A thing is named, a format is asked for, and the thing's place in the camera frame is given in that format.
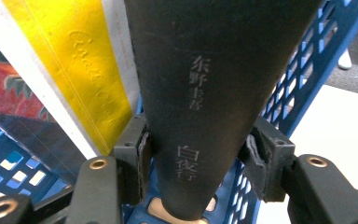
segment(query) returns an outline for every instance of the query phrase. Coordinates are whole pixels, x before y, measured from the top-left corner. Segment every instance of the yellow and white package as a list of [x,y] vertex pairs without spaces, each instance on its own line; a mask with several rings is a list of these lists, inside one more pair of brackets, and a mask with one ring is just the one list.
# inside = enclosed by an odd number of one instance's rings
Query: yellow and white package
[[0,0],[0,50],[83,155],[106,155],[138,104],[122,0]]

